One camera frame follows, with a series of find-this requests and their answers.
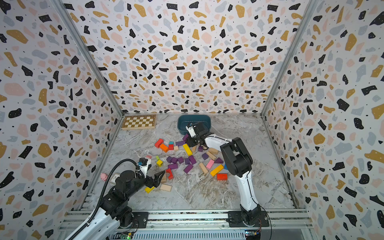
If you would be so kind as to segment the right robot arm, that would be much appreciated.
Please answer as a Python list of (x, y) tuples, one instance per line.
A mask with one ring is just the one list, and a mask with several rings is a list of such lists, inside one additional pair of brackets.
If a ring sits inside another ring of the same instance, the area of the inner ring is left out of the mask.
[(243, 141), (240, 138), (219, 137), (211, 133), (203, 122), (187, 124), (186, 129), (189, 135), (186, 143), (189, 147), (199, 145), (222, 153), (225, 165), (239, 187), (242, 222), (247, 226), (255, 225), (262, 209), (252, 181), (253, 159)]

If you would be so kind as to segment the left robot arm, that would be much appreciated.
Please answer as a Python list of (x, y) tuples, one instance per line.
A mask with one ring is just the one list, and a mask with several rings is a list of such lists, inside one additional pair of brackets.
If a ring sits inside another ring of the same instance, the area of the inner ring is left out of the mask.
[(106, 195), (101, 194), (92, 214), (67, 239), (105, 240), (120, 227), (138, 228), (139, 221), (134, 221), (128, 201), (143, 187), (158, 187), (165, 174), (165, 171), (161, 171), (152, 178), (131, 170), (122, 172), (116, 179), (115, 187)]

